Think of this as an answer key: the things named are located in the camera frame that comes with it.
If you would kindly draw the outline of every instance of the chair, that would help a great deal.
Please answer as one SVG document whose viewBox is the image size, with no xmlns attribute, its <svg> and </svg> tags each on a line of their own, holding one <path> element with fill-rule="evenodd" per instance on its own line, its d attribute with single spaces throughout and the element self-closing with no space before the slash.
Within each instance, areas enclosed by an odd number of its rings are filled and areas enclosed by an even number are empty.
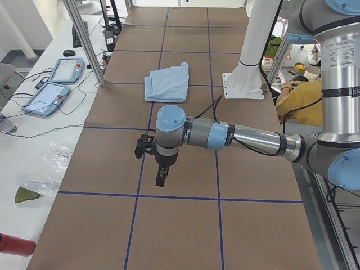
<svg viewBox="0 0 360 270">
<path fill-rule="evenodd" d="M 22 79 L 25 79 L 21 73 L 15 70 L 13 65 L 0 63 L 0 86 L 4 86 L 5 89 L 9 89 L 10 86 L 6 84 L 6 82 L 14 73 L 21 76 Z"/>
</svg>

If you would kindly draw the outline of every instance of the table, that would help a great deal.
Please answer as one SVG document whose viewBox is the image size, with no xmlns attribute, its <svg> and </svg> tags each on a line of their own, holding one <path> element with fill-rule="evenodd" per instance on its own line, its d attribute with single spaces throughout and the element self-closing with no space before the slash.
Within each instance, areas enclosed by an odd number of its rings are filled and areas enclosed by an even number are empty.
<svg viewBox="0 0 360 270">
<path fill-rule="evenodd" d="M 245 10 L 132 7 L 127 23 L 27 269 L 321 269 L 285 159 L 182 146 L 159 188 L 154 158 L 134 157 L 164 105 L 144 101 L 144 76 L 188 62 L 180 106 L 197 115 L 239 61 Z M 280 131 L 268 93 L 221 100 L 217 118 Z"/>
<path fill-rule="evenodd" d="M 83 16 L 88 22 L 89 32 L 92 32 L 90 40 L 92 42 L 96 54 L 106 50 L 104 37 L 102 36 L 102 27 L 99 22 L 102 16 Z M 46 68 L 53 68 L 56 60 L 63 57 L 62 52 L 65 49 L 76 51 L 75 57 L 84 58 L 85 64 L 88 64 L 84 49 L 72 48 L 71 35 L 72 22 L 69 19 L 58 35 L 53 39 L 43 55 L 39 58 L 35 66 L 32 68 L 28 76 L 41 72 Z M 69 85 L 73 89 L 79 82 L 83 80 L 86 74 L 91 71 L 85 69 L 79 81 L 76 84 Z M 34 86 L 39 81 L 31 82 L 31 79 L 24 82 L 16 91 L 16 93 L 35 93 Z M 97 80 L 93 74 L 80 87 L 87 94 L 84 102 L 72 114 L 64 115 L 57 110 L 48 118 L 41 118 L 32 115 L 21 115 L 11 120 L 18 127 L 16 135 L 32 136 L 45 131 L 49 131 L 56 127 L 65 127 L 67 125 L 83 124 L 92 102 L 98 90 Z M 65 100 L 62 110 L 70 112 L 83 99 L 84 94 L 76 89 Z M 25 104 L 28 98 L 16 98 L 20 104 Z M 5 116 L 22 114 L 21 108 L 12 101 L 3 109 Z M 54 131 L 32 139 L 15 138 L 5 134 L 0 134 L 0 145 L 2 162 L 0 171 L 2 173 L 0 182 L 0 232 L 38 241 L 44 223 L 53 204 L 53 198 L 40 197 L 32 201 L 25 201 L 19 204 L 14 203 L 14 195 L 17 191 L 17 175 L 31 164 L 47 147 L 52 140 L 60 140 L 73 143 L 76 145 L 82 127 L 66 128 Z M 21 257 L 0 253 L 0 265 L 4 270 L 24 270 L 28 265 L 31 256 Z"/>
</svg>

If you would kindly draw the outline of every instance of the white desk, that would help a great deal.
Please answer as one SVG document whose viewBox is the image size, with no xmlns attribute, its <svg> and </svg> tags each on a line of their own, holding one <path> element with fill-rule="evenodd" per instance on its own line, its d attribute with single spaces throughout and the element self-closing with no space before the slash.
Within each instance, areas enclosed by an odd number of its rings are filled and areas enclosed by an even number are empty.
<svg viewBox="0 0 360 270">
<path fill-rule="evenodd" d="M 83 16 L 83 18 L 88 22 L 89 32 L 91 32 L 94 26 L 99 23 L 100 16 Z M 85 60 L 85 64 L 89 63 L 82 47 L 72 48 L 71 27 L 72 22 L 69 19 L 62 31 L 59 32 L 58 36 L 54 38 L 45 50 L 29 75 L 41 72 L 46 68 L 53 68 L 56 60 L 63 57 L 62 52 L 65 49 L 75 50 L 75 57 L 82 57 Z M 90 36 L 90 40 L 96 54 L 102 52 L 102 49 L 106 49 L 101 26 L 96 26 Z M 91 70 L 84 70 L 77 84 L 83 80 L 89 71 Z M 34 86 L 37 82 L 38 80 L 31 82 L 30 79 L 23 83 L 16 92 L 33 94 L 36 92 Z M 70 85 L 70 88 L 73 89 L 77 84 Z M 72 114 L 64 115 L 61 111 L 57 110 L 46 119 L 27 114 L 11 118 L 11 121 L 17 126 L 17 132 L 15 134 L 29 137 L 56 127 L 83 124 L 97 92 L 98 86 L 95 76 L 91 74 L 80 88 L 86 92 L 87 97 L 81 106 Z M 70 112 L 81 102 L 83 97 L 84 94 L 79 90 L 73 91 L 62 105 L 62 110 L 67 113 Z M 28 97 L 16 98 L 16 101 L 22 105 L 25 104 L 27 100 Z M 12 101 L 9 101 L 2 112 L 5 116 L 23 113 L 21 107 Z M 0 163 L 0 232 L 34 240 L 35 242 L 38 241 L 52 206 L 53 198 L 42 196 L 36 200 L 15 204 L 14 196 L 17 191 L 17 175 L 21 170 L 31 164 L 52 140 L 65 141 L 76 145 L 81 131 L 82 127 L 66 128 L 32 139 L 15 138 L 0 134 L 2 156 L 2 162 Z M 31 256 L 22 257 L 0 253 L 0 269 L 24 270 L 30 259 Z"/>
</svg>

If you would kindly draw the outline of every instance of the tablet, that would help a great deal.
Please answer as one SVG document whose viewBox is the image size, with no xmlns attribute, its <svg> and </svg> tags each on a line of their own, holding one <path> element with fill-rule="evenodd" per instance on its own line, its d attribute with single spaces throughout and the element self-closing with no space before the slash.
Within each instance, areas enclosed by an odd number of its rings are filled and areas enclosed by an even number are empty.
<svg viewBox="0 0 360 270">
<path fill-rule="evenodd" d="M 75 83 L 84 69 L 82 58 L 59 58 L 49 77 L 49 82 Z"/>
<path fill-rule="evenodd" d="M 52 114 L 68 97 L 70 87 L 46 82 L 21 109 L 41 116 Z"/>
</svg>

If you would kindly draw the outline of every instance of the person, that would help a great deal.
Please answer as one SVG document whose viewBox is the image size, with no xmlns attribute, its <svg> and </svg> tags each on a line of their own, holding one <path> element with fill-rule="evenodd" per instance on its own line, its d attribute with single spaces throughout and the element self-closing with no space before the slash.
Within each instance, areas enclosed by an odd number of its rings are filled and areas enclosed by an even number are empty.
<svg viewBox="0 0 360 270">
<path fill-rule="evenodd" d="M 316 133 L 322 130 L 322 101 L 321 99 L 322 79 L 307 82 L 306 77 L 298 76 L 292 82 L 284 83 L 281 94 L 276 100 L 275 108 L 280 119 L 280 123 L 292 123 L 311 126 L 306 133 Z M 291 133 L 301 133 L 302 128 L 298 128 Z"/>
</svg>

